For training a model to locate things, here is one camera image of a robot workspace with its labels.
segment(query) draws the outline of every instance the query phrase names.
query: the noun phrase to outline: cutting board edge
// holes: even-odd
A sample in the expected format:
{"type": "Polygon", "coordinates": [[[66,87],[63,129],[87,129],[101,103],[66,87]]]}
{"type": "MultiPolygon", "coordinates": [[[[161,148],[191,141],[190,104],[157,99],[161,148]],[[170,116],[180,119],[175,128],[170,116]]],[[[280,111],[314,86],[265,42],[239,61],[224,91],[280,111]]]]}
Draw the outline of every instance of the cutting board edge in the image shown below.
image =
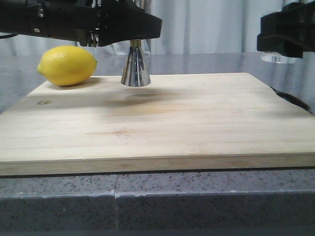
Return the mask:
{"type": "Polygon", "coordinates": [[[315,167],[315,153],[313,152],[275,153],[273,155],[248,154],[242,155],[242,160],[239,159],[239,156],[135,157],[125,158],[123,164],[121,159],[6,162],[0,166],[0,176],[315,167]]]}

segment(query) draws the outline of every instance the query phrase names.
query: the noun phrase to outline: wood grain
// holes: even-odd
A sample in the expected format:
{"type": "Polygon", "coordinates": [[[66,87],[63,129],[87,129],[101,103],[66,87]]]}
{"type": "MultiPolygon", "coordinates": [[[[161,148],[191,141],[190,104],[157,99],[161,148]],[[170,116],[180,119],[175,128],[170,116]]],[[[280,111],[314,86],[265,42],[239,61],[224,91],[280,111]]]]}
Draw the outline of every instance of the wood grain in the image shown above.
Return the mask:
{"type": "Polygon", "coordinates": [[[315,118],[250,74],[45,82],[0,115],[0,175],[315,166],[315,118]]]}

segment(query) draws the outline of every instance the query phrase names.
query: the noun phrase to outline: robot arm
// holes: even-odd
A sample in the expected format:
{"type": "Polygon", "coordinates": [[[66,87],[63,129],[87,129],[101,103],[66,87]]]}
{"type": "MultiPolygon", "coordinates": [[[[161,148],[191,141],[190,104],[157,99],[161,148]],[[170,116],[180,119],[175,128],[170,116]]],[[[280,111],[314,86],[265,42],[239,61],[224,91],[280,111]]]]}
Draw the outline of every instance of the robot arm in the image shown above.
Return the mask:
{"type": "Polygon", "coordinates": [[[257,50],[293,58],[302,58],[303,52],[315,52],[315,1],[294,2],[262,17],[257,50]]]}
{"type": "Polygon", "coordinates": [[[132,0],[0,1],[0,32],[78,41],[81,46],[158,38],[161,24],[132,0]]]}

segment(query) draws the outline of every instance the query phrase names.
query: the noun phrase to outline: black cable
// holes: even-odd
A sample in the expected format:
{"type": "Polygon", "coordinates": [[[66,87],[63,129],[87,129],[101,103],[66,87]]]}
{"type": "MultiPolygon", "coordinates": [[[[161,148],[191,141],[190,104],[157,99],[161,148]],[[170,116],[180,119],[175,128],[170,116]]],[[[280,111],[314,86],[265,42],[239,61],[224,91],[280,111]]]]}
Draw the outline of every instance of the black cable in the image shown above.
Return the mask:
{"type": "Polygon", "coordinates": [[[7,35],[3,35],[3,36],[0,36],[0,39],[4,39],[4,38],[12,38],[12,37],[15,37],[15,36],[18,36],[18,34],[7,34],[7,35]]]}

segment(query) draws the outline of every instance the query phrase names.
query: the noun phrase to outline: yellow lemon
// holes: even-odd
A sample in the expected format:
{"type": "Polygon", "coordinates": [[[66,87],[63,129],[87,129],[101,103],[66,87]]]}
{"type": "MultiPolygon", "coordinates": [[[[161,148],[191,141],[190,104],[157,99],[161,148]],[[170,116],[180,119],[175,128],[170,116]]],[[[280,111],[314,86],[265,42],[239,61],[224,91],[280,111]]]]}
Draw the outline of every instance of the yellow lemon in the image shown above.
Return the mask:
{"type": "Polygon", "coordinates": [[[48,50],[37,70],[51,83],[59,86],[76,85],[88,79],[97,61],[91,53],[75,46],[59,46],[48,50]]]}

